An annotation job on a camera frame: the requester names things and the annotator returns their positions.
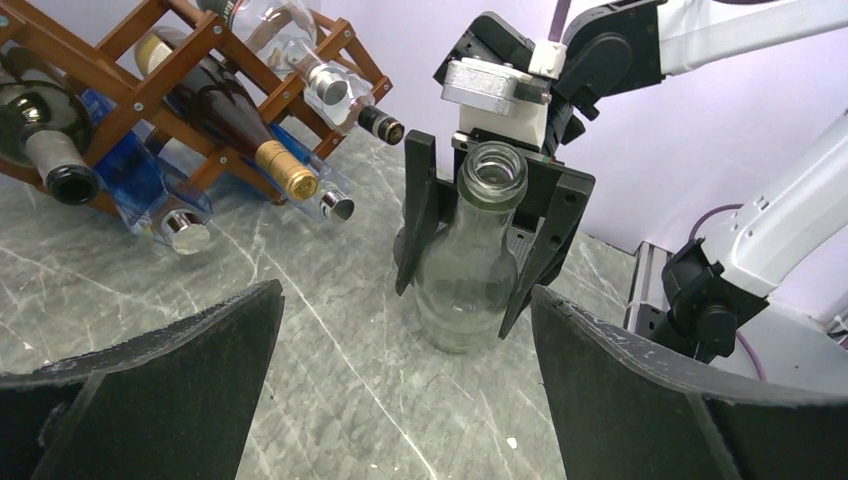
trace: wine rack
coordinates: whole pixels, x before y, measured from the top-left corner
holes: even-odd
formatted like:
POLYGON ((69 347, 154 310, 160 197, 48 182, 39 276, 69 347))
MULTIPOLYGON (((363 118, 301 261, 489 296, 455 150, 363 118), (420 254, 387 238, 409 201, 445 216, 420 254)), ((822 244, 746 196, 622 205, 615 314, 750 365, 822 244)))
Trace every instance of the wine rack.
MULTIPOLYGON (((391 81, 365 50, 351 24, 344 19, 331 20, 318 12, 313 15, 318 26, 315 49, 318 56, 324 61, 341 64, 371 83, 374 98, 379 102, 391 90, 391 81), (342 52, 347 52, 350 60, 342 52)), ((230 70, 243 73, 267 95, 259 106, 265 122, 279 122, 289 115, 296 117, 321 139, 314 149, 321 158, 326 158, 344 140, 344 136, 328 127, 299 96, 305 87, 300 77, 295 73, 283 79, 277 77, 230 33, 221 17, 202 12, 186 0, 141 0, 97 46, 89 45, 26 0, 3 0, 0 2, 0 45, 10 39, 65 71, 69 84, 77 93, 93 88, 116 103, 115 109, 95 130, 91 146, 83 156, 90 166, 144 119, 154 125, 153 135, 158 139, 176 138, 206 157, 189 179, 193 186, 206 190, 219 175, 229 172, 265 193, 273 202, 284 203, 284 197, 258 171, 240 161, 233 149, 216 146, 163 103, 165 95, 212 50, 223 55, 230 70), (118 65, 117 60, 168 11, 180 17, 192 32, 156 70, 138 79, 118 65)), ((34 169, 0 160, 0 172, 46 192, 34 169)), ((105 193, 89 206, 117 215, 105 193)))

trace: brown wine bottle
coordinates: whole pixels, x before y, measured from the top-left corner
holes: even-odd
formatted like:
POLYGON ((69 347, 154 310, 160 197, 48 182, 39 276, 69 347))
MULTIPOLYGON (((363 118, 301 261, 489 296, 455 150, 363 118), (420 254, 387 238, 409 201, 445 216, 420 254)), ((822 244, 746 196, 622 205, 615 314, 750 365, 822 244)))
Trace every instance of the brown wine bottle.
MULTIPOLYGON (((154 27, 135 46, 141 74, 152 73, 186 38, 171 27, 154 27)), ((168 104, 210 140, 255 159, 297 200, 315 194, 318 179, 280 142, 262 121, 244 85, 219 61, 206 56, 166 97, 168 104)))

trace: marble table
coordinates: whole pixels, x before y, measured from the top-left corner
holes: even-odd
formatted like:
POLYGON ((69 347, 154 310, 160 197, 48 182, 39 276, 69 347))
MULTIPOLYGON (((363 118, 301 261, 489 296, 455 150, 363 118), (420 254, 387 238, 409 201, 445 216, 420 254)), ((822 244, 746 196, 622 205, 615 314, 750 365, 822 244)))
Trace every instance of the marble table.
MULTIPOLYGON (((6 182, 0 370, 102 349, 276 278, 285 314, 239 479, 564 478, 529 312, 485 355, 431 347, 411 290, 394 292, 402 150, 356 132, 329 163, 356 186, 350 222, 316 225, 224 180, 212 245, 191 257, 6 182)), ((620 323, 632 269, 580 235, 554 288, 620 323)))

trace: bottle rim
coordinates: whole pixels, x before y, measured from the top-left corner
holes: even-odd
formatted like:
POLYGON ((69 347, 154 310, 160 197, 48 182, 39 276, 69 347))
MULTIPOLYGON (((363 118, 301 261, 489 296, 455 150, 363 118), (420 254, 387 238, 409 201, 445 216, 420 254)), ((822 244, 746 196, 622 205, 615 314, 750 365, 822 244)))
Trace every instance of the bottle rim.
POLYGON ((465 157, 458 186, 466 200, 481 208, 515 208, 527 191, 527 160, 508 143, 479 143, 465 157))

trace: silver bottle cap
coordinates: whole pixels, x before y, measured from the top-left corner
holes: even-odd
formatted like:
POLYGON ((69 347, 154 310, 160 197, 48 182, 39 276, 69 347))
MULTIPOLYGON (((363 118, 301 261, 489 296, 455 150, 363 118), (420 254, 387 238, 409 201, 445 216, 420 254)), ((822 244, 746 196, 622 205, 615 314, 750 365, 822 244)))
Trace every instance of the silver bottle cap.
POLYGON ((321 196, 321 213, 333 223, 344 223, 353 216, 356 204, 339 190, 328 190, 321 196))
POLYGON ((329 65, 313 68, 309 72, 309 85, 327 105, 335 105, 347 96, 347 81, 329 65))
POLYGON ((180 255, 193 255, 209 245, 209 230, 191 212, 169 213, 162 221, 162 230, 180 255))

